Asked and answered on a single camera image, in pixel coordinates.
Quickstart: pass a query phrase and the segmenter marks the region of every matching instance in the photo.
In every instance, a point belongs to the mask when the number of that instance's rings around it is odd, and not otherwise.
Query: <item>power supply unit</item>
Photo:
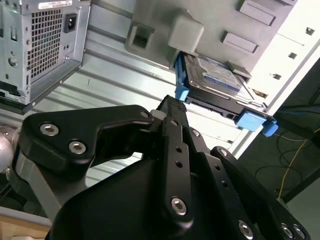
[[[0,0],[0,108],[26,113],[81,67],[90,8]]]

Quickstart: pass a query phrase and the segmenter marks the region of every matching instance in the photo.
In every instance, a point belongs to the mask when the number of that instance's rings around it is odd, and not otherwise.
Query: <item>cable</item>
[[[288,169],[287,166],[277,166],[277,165],[262,166],[262,167],[259,167],[259,168],[255,171],[254,177],[255,177],[256,179],[258,179],[258,178],[257,178],[258,172],[261,171],[262,169],[267,169],[267,168],[282,168],[282,169]],[[299,170],[297,170],[297,169],[295,169],[295,168],[292,168],[292,167],[290,168],[290,170],[296,171],[296,172],[299,174],[300,182],[302,182],[302,180],[304,179],[302,173],[301,173]]]
[[[278,111],[278,113],[283,113],[283,114],[320,114],[320,112],[316,112],[316,111]]]
[[[284,166],[284,167],[288,167],[288,165],[290,164],[290,161],[289,161],[288,159],[286,159],[285,154],[287,154],[287,153],[289,153],[289,152],[292,152],[292,151],[297,151],[297,150],[298,150],[298,148],[294,148],[294,149],[291,149],[291,150],[288,150],[288,151],[285,151],[285,152],[282,152],[282,151],[281,151],[280,146],[279,146],[279,144],[280,144],[279,140],[280,140],[280,138],[284,137],[283,135],[286,134],[286,133],[288,133],[288,132],[285,131],[285,132],[281,133],[281,134],[278,136],[277,140],[276,140],[276,148],[277,148],[278,152],[281,154],[280,157],[279,157],[279,162],[280,162],[280,164],[281,164],[282,166]],[[303,149],[308,148],[308,147],[310,147],[310,146],[312,146],[312,142],[310,142],[310,144],[309,144],[308,146],[305,146]],[[282,163],[282,158],[286,161],[286,163],[287,163],[288,165]]]
[[[8,195],[8,193],[11,192],[12,187],[10,186],[10,184],[8,183],[7,186],[9,185],[9,187],[7,187],[7,191],[0,197],[0,202]]]
[[[320,128],[318,128],[317,130],[315,130],[313,133],[315,134],[315,133],[317,133],[318,131],[320,131]],[[289,168],[290,168],[291,165],[294,163],[294,161],[295,161],[298,153],[300,152],[300,150],[303,148],[303,146],[306,144],[307,141],[308,141],[308,139],[306,139],[306,140],[302,143],[302,145],[299,147],[299,149],[296,151],[294,157],[292,158],[292,160],[291,160],[291,162],[290,162],[290,164],[289,164]],[[281,183],[281,188],[280,188],[280,192],[279,192],[279,196],[278,196],[278,200],[280,199],[281,193],[282,193],[282,191],[283,191],[283,189],[284,189],[285,179],[286,179],[286,176],[287,176],[287,174],[288,174],[288,172],[289,172],[289,168],[285,171],[285,174],[283,175],[282,183]]]
[[[289,141],[294,141],[294,142],[300,142],[300,141],[304,141],[305,139],[291,139],[291,138],[288,138],[288,137],[285,137],[285,136],[282,136],[282,135],[279,135],[279,134],[273,134],[273,135],[275,135],[275,136],[278,136],[278,137],[281,137],[281,138],[283,138],[283,139],[287,139],[287,140],[289,140]]]

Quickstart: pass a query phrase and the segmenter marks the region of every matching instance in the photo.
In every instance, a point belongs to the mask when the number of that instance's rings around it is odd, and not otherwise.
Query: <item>metal panel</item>
[[[167,67],[133,55],[124,42],[131,20],[124,16],[132,12],[135,1],[99,0],[93,5],[83,55],[83,67],[62,83],[47,98],[39,102],[33,113],[100,108],[121,105],[141,105],[155,109],[167,95],[174,96],[176,76]],[[196,105],[187,105],[188,119],[208,146],[229,149],[242,132],[233,121]],[[0,110],[0,122],[21,126],[25,116]],[[112,160],[91,168],[86,184],[109,177],[138,161],[141,153],[128,159]]]

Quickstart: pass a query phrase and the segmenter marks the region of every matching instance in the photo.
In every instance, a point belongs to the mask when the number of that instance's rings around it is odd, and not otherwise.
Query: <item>hard drive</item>
[[[175,71],[177,99],[217,112],[250,131],[275,122],[268,115],[268,106],[247,87],[246,78],[226,64],[180,53]]]

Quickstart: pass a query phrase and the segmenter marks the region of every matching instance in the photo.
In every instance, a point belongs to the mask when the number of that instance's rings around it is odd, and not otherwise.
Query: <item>gray plastic tab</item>
[[[297,0],[276,0],[276,1],[286,6],[294,6],[297,2]]]
[[[155,30],[138,22],[133,22],[131,25],[129,36],[129,45],[140,51],[145,51],[149,48]]]
[[[272,26],[277,18],[275,12],[251,0],[244,1],[239,12],[268,26]]]
[[[226,63],[226,65],[230,68],[230,70],[233,73],[238,74],[242,77],[245,77],[248,80],[252,78],[251,74],[244,67],[236,65],[236,64],[229,62],[229,61]]]
[[[221,42],[245,54],[254,54],[258,45],[231,32],[225,31]]]
[[[195,20],[185,9],[181,9],[173,19],[168,45],[185,53],[192,54],[204,32],[204,25]]]

